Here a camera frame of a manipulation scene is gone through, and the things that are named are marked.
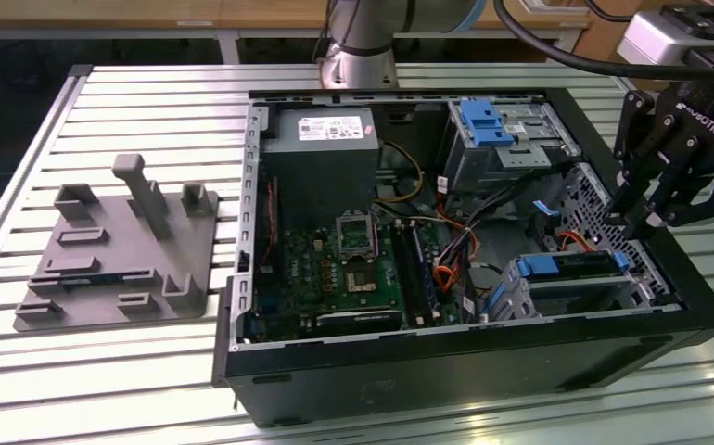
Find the robotiq logo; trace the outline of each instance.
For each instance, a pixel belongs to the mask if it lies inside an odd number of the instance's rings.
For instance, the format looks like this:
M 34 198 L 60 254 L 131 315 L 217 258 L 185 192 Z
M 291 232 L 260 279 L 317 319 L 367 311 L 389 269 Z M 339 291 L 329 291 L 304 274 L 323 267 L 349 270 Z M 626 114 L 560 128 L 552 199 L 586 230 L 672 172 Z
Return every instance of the robotiq logo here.
M 698 112 L 696 112 L 694 109 L 691 109 L 691 108 L 688 107 L 688 105 L 684 104 L 683 102 L 682 102 L 680 104 L 678 104 L 675 107 L 676 107 L 678 109 L 683 109 L 683 110 L 686 110 L 687 113 L 688 113 L 691 116 L 694 116 L 694 119 L 696 119 L 698 122 L 700 122 L 700 123 L 706 126 L 707 130 L 708 130 L 710 132 L 714 133 L 714 120 L 712 120 L 711 118 L 708 118 L 703 113 L 698 113 Z

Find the green motherboard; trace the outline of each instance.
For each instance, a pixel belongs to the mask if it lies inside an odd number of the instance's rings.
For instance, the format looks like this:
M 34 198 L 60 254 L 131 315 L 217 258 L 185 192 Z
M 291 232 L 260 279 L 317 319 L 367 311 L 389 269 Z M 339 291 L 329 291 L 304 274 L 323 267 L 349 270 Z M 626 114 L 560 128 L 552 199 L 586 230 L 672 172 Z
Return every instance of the green motherboard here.
M 339 227 L 333 224 L 313 231 L 283 233 L 279 276 L 259 279 L 256 285 L 256 341 L 305 337 L 315 317 L 327 314 L 389 312 L 401 317 L 400 329 L 421 327 L 413 326 L 407 314 L 408 293 L 404 297 L 396 262 L 396 255 L 407 253 L 399 253 L 393 246 L 392 229 L 392 224 L 343 222 Z M 423 223 L 416 233 L 424 252 L 423 267 L 429 269 L 439 253 L 436 230 Z M 457 305 L 437 295 L 435 325 L 459 323 Z

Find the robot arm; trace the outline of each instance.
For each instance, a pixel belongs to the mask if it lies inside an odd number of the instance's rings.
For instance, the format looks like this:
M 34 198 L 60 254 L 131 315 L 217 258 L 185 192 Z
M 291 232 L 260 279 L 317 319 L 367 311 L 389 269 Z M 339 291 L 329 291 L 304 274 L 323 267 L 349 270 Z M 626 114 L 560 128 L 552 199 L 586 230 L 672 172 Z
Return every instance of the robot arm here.
M 631 62 L 714 69 L 714 6 L 640 12 L 619 53 Z M 714 223 L 714 82 L 678 83 L 656 100 L 628 92 L 615 157 L 620 189 L 608 211 L 626 225 L 627 237 L 644 236 L 648 226 Z M 651 186 L 644 210 L 634 212 Z M 707 199 L 692 203 L 707 186 Z
M 395 34 L 467 30 L 484 4 L 485 0 L 333 0 L 332 44 L 320 65 L 324 88 L 397 88 Z

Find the motherboard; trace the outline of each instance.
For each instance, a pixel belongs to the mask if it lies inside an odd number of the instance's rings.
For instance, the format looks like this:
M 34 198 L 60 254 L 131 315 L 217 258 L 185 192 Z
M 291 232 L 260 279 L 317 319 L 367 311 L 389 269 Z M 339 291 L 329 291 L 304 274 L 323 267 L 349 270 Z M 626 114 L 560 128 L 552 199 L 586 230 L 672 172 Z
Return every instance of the motherboard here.
M 280 271 L 263 268 L 257 282 L 256 341 L 460 323 L 457 306 L 433 286 L 431 224 L 344 215 L 331 226 L 285 231 L 279 249 Z

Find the slotted metal table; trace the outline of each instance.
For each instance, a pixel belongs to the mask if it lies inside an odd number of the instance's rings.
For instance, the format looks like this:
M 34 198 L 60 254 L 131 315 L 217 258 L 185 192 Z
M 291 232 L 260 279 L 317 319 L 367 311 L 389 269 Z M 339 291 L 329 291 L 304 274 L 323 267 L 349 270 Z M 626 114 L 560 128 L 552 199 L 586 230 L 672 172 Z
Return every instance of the slotted metal table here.
M 551 64 L 401 65 L 399 77 L 411 88 L 566 87 L 614 142 L 624 92 L 615 79 Z M 0 201 L 0 443 L 714 443 L 714 339 L 608 388 L 267 430 L 252 425 L 232 392 L 209 387 L 247 91 L 316 87 L 309 65 L 96 67 L 68 78 Z M 109 166 L 128 151 L 143 154 L 145 176 L 163 191 L 196 180 L 221 197 L 205 315 L 149 327 L 20 334 L 13 309 L 58 216 L 57 189 L 85 182 L 97 195 L 125 193 Z M 674 232 L 714 287 L 714 224 Z

